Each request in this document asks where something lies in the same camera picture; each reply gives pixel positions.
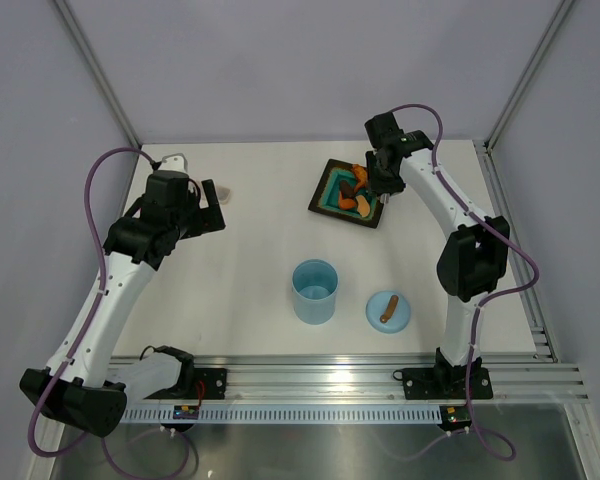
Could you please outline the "light blue cup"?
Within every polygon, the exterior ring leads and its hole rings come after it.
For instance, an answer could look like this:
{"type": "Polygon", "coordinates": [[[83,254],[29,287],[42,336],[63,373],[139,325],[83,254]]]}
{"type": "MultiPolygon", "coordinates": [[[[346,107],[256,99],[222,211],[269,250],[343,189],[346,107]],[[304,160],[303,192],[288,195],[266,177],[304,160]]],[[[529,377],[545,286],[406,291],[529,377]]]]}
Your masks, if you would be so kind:
{"type": "Polygon", "coordinates": [[[335,268],[320,259],[301,262],[291,276],[295,315],[308,325],[321,325],[335,312],[339,277],[335,268]]]}

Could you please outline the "orange shrimp food piece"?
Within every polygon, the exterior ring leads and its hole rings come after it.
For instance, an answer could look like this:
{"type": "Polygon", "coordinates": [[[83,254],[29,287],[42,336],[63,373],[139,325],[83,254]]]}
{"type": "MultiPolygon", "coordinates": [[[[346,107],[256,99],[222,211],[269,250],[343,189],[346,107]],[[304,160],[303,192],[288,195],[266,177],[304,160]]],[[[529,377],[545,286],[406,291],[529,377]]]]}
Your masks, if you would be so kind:
{"type": "Polygon", "coordinates": [[[361,189],[368,186],[368,172],[365,167],[359,164],[352,165],[352,173],[356,179],[354,193],[357,194],[361,189]]]}

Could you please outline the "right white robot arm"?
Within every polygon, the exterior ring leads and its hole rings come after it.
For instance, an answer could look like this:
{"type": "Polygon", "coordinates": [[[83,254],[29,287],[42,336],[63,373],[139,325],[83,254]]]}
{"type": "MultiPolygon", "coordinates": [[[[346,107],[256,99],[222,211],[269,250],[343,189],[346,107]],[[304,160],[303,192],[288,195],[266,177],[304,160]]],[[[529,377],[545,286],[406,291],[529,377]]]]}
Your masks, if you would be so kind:
{"type": "Polygon", "coordinates": [[[493,396],[479,349],[481,301],[494,292],[507,269],[510,226],[490,217],[462,192],[437,158],[437,141],[405,132],[391,112],[365,124],[370,191],[382,202],[413,189],[438,222],[446,244],[436,264],[448,296],[445,331],[432,366],[394,373],[408,400],[462,400],[493,396]]]}

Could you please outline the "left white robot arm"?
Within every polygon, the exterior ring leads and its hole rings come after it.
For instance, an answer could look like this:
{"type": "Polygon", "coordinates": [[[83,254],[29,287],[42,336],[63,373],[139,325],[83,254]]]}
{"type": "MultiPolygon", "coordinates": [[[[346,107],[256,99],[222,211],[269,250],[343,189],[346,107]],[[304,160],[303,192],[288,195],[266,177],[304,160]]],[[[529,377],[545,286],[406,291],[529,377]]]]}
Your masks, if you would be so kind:
{"type": "Polygon", "coordinates": [[[224,218],[211,180],[196,182],[182,154],[149,162],[144,192],[110,227],[92,238],[99,271],[74,324],[42,369],[28,368],[19,388],[44,416],[99,438],[145,400],[225,397],[227,371],[196,366],[192,354],[159,346],[115,374],[115,345],[145,287],[184,240],[221,231],[224,218]]]}

